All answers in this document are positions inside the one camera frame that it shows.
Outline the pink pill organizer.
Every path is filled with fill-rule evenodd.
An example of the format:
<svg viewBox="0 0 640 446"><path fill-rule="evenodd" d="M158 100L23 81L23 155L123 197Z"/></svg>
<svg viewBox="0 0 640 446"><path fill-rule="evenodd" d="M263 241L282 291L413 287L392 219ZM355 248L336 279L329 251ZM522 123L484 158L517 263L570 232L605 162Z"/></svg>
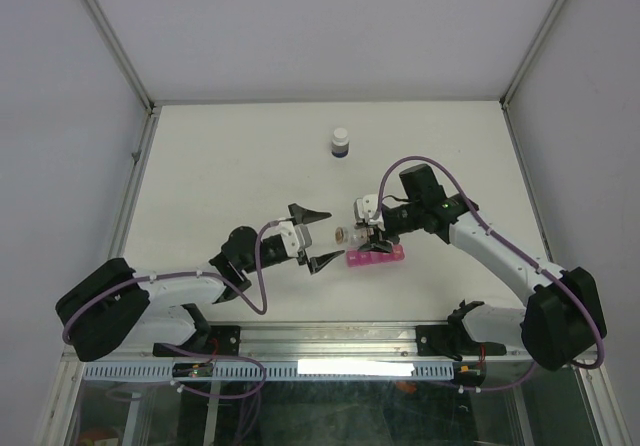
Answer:
<svg viewBox="0 0 640 446"><path fill-rule="evenodd" d="M404 259L404 249L400 244L394 245L390 253L375 251L364 252L357 250L350 250L346 252L346 264L350 268L401 262Z"/></svg>

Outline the clear pill bottle orange cap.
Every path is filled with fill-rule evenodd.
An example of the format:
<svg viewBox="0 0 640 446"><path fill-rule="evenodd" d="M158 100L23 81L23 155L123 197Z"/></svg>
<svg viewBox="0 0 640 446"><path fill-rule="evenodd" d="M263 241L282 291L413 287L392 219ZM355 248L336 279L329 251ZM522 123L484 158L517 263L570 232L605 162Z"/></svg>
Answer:
<svg viewBox="0 0 640 446"><path fill-rule="evenodd" d="M335 230L334 239L337 245L357 249L368 241L368 233L365 228L340 226Z"/></svg>

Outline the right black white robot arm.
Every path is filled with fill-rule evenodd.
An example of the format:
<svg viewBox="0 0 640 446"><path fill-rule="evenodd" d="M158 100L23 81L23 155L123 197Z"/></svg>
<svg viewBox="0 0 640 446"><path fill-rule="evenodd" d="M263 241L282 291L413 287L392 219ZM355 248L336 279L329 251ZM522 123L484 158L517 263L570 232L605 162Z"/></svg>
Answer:
<svg viewBox="0 0 640 446"><path fill-rule="evenodd" d="M606 323L594 277L527 253L499 233L463 191L447 195L440 165L410 157L399 175L405 198L384 203L385 188L354 202L355 225L367 233L366 250L389 252L404 234L424 231L466 253L520 300L518 308L461 302L447 318L443 354L458 359L485 343L524 349L538 366L593 370L605 359Z"/></svg>

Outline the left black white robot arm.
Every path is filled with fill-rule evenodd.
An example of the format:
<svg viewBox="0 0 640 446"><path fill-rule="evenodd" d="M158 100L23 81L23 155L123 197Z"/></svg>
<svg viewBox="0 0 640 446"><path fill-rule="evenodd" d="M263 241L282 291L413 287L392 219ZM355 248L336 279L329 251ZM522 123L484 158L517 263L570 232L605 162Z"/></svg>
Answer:
<svg viewBox="0 0 640 446"><path fill-rule="evenodd" d="M63 342L83 362L134 346L149 346L157 357L218 352L222 341L201 306L240 299L265 314L265 269L294 261L316 274L339 257L307 253L310 225L330 216L293 203L287 217L260 230L235 228L216 256L188 271L144 273L111 258L56 303Z"/></svg>

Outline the white capped blue bottle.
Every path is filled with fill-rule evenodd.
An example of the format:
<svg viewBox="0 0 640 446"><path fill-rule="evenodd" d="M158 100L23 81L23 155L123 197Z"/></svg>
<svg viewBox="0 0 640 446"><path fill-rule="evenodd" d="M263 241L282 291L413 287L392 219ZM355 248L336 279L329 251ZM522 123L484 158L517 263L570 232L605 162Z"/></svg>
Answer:
<svg viewBox="0 0 640 446"><path fill-rule="evenodd" d="M346 128L338 127L332 133L331 153L336 158L344 158L350 148L349 133Z"/></svg>

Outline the aluminium mounting rail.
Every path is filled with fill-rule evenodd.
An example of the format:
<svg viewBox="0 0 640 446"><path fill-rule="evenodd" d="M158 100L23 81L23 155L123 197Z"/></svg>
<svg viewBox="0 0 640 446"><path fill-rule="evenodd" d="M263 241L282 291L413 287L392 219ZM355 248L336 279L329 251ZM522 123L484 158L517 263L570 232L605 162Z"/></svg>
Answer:
<svg viewBox="0 0 640 446"><path fill-rule="evenodd" d="M417 354L415 327L430 324L400 323L243 323L227 324L207 322L202 318L187 317L184 321L171 318L150 321L138 326L110 325L107 321L85 322L63 330L63 341L74 348L84 362L97 361L110 354L122 354L125 349L150 349L155 343L164 343L176 352L177 344L185 342L199 329L209 325L239 325L241 343L239 354L269 360L293 357L363 357L413 358ZM519 352L521 346L508 346L497 342L507 353ZM185 352L184 356L203 355Z"/></svg>

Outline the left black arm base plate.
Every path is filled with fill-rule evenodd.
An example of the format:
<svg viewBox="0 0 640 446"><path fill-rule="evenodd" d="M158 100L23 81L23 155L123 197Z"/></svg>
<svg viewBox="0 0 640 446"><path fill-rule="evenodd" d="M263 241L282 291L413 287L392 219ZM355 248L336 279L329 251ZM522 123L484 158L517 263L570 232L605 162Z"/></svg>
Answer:
<svg viewBox="0 0 640 446"><path fill-rule="evenodd" d="M209 325L207 329L197 330L185 342L176 345L178 349L189 353L204 354L206 357L212 355L233 356L239 354L241 343L241 327L239 325ZM167 347L164 343L155 343L152 354L155 357L177 357L184 356Z"/></svg>

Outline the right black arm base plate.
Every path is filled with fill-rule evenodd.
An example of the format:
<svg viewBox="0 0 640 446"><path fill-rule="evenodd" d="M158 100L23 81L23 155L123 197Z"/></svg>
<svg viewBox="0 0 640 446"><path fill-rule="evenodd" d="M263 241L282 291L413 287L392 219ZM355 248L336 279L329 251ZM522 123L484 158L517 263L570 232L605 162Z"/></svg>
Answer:
<svg viewBox="0 0 640 446"><path fill-rule="evenodd" d="M507 353L504 345L473 341L462 327L451 324L418 325L415 335L420 357L444 356L462 361L465 356L480 356L481 347L487 356L505 356Z"/></svg>

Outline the right aluminium frame post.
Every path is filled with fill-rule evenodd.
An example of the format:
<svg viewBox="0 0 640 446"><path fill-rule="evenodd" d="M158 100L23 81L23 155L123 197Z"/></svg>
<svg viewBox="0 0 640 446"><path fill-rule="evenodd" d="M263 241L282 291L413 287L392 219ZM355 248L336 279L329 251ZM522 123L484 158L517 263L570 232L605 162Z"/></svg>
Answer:
<svg viewBox="0 0 640 446"><path fill-rule="evenodd" d="M521 84L527 77L530 69L533 67L536 58L541 53L549 35L551 34L555 24L557 23L561 13L570 0L552 0L550 6L545 12L542 21L537 27L532 40L527 46L524 56L519 62L514 74L512 75L504 93L499 99L499 103L503 110L507 110Z"/></svg>

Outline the aluminium frame post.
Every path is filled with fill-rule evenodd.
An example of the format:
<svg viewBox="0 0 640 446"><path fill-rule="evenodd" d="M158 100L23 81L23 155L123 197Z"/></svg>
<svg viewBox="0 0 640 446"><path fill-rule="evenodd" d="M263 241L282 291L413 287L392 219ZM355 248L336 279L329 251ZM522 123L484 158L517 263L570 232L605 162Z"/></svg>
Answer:
<svg viewBox="0 0 640 446"><path fill-rule="evenodd" d="M555 24L557 23L561 13L570 0L552 0L550 6L545 12L542 21L537 27L532 40L527 46L524 56L519 62L514 74L512 75L504 93L499 99L499 103L503 110L507 110L521 84L527 77L530 69L533 67L536 58L541 53L549 35L551 34Z"/></svg>
<svg viewBox="0 0 640 446"><path fill-rule="evenodd" d="M112 56L116 66L124 76L134 96L145 112L152 115L156 112L156 103L144 85L140 75L118 37L111 21L99 0L80 0L87 15L94 24L104 45Z"/></svg>

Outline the left aluminium frame post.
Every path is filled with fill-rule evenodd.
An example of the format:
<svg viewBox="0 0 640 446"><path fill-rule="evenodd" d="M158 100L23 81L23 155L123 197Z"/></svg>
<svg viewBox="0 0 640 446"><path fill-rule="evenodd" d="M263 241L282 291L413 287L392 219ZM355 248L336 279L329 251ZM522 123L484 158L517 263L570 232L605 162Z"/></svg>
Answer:
<svg viewBox="0 0 640 446"><path fill-rule="evenodd" d="M99 0L80 0L87 15L94 24L104 45L112 56L116 66L124 76L134 96L145 112L152 115L156 112L156 103L144 85L140 75L118 37L111 21Z"/></svg>

